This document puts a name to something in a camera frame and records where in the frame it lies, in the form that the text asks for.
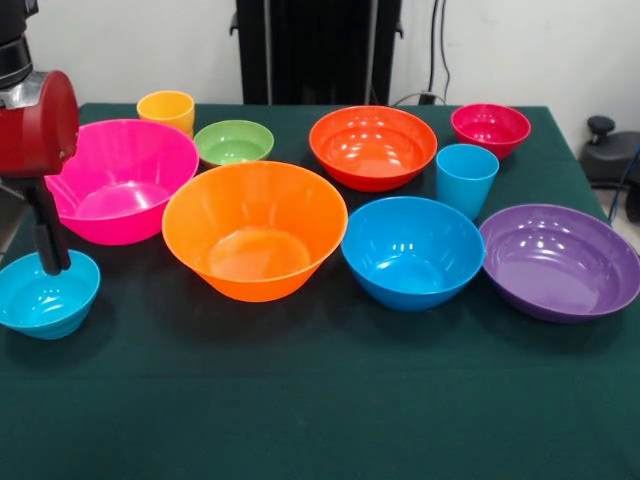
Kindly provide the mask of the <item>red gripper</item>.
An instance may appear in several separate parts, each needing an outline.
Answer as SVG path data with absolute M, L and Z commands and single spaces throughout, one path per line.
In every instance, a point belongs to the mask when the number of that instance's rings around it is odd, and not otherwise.
M 34 212 L 35 245 L 49 275 L 68 270 L 71 260 L 42 176 L 58 174 L 75 154 L 78 132 L 78 104 L 65 73 L 33 71 L 1 91 L 1 175 L 28 178 L 23 193 Z

